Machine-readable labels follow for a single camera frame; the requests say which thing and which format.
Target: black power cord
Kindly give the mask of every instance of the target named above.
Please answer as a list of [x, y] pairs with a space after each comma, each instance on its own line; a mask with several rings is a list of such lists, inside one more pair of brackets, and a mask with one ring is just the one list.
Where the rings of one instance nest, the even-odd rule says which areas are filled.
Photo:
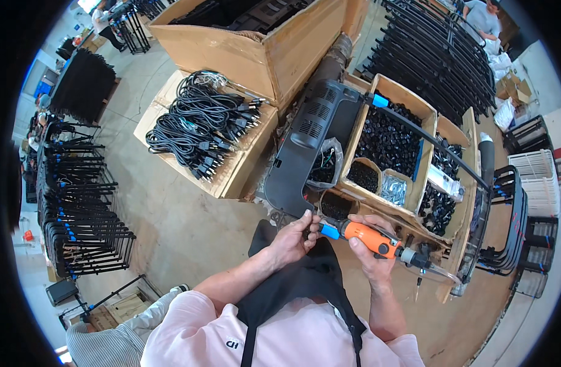
[[146, 134], [152, 154], [172, 153], [197, 178], [211, 182], [216, 169], [231, 155], [238, 138], [257, 126], [264, 99], [244, 102], [236, 93], [219, 93], [228, 83], [222, 74], [200, 70], [178, 85], [168, 113]]

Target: pink t-shirt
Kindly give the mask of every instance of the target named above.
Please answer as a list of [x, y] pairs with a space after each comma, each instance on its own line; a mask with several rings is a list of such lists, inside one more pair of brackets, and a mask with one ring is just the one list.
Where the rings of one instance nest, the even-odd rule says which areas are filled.
[[[355, 366], [350, 332], [334, 310], [308, 298], [285, 305], [258, 327], [252, 366]], [[207, 296], [179, 294], [150, 334], [142, 367], [239, 366], [247, 326], [237, 313], [236, 306], [227, 304], [216, 317]], [[362, 340], [362, 366], [423, 366], [413, 334], [384, 343], [367, 329]]]

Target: white plastic crate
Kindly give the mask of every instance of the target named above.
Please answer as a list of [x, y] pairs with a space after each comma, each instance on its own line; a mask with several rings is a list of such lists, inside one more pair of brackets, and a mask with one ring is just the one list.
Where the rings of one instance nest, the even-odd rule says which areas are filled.
[[552, 151], [545, 149], [509, 156], [509, 165], [519, 171], [529, 197], [529, 216], [559, 217], [560, 189]]

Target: black apron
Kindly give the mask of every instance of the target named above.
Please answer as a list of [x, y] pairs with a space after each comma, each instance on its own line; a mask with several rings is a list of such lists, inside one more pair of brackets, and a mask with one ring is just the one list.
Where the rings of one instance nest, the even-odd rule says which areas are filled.
[[[276, 227], [266, 220], [261, 220], [254, 233], [248, 256], [251, 257], [270, 245], [276, 233]], [[322, 297], [338, 309], [350, 330], [356, 363], [360, 367], [361, 335], [366, 327], [354, 313], [345, 295], [340, 265], [333, 247], [325, 237], [318, 239], [315, 247], [301, 260], [270, 275], [236, 304], [238, 319], [247, 325], [241, 367], [252, 365], [257, 327], [295, 298], [311, 297]]]

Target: logo on shirt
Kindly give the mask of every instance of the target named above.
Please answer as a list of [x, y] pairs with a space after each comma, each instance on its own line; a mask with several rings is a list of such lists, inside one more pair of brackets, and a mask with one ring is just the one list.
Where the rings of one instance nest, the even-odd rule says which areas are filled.
[[232, 336], [228, 336], [227, 342], [225, 342], [225, 345], [232, 349], [237, 349], [240, 344], [243, 344], [243, 342]]

